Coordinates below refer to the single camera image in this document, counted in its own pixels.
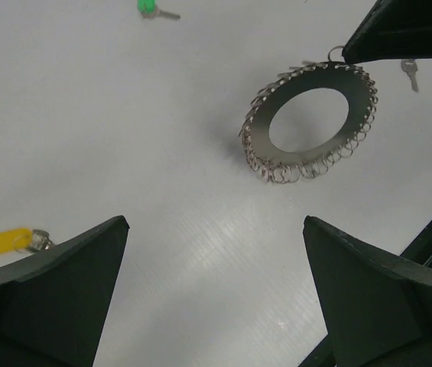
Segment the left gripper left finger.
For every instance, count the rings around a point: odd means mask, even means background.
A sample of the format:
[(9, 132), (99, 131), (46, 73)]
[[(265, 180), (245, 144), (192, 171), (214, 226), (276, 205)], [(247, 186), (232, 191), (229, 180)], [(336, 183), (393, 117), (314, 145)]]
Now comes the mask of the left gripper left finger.
[(0, 267), (0, 366), (91, 366), (128, 239), (115, 216)]

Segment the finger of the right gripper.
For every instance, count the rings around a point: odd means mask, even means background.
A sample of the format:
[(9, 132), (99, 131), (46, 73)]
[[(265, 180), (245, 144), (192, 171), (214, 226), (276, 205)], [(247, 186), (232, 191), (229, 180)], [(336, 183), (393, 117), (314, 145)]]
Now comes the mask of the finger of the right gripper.
[(346, 63), (432, 59), (432, 0), (377, 1), (342, 50)]

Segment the key with solid blue tag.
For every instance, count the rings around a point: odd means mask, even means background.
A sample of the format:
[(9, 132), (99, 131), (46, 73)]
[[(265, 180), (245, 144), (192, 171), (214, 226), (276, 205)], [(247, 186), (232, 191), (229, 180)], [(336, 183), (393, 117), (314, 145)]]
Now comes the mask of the key with solid blue tag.
[(416, 60), (414, 59), (403, 59), (401, 60), (401, 69), (405, 72), (411, 81), (411, 88), (414, 92), (419, 92), (419, 87), (417, 84), (416, 73), (418, 71)]

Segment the metal disc keyring holder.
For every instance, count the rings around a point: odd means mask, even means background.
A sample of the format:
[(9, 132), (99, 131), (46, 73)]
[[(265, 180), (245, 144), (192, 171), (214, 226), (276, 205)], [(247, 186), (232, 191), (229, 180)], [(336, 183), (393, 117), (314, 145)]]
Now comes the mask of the metal disc keyring holder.
[(245, 163), (271, 184), (323, 176), (366, 138), (377, 93), (353, 63), (328, 57), (289, 67), (250, 103), (239, 131)]

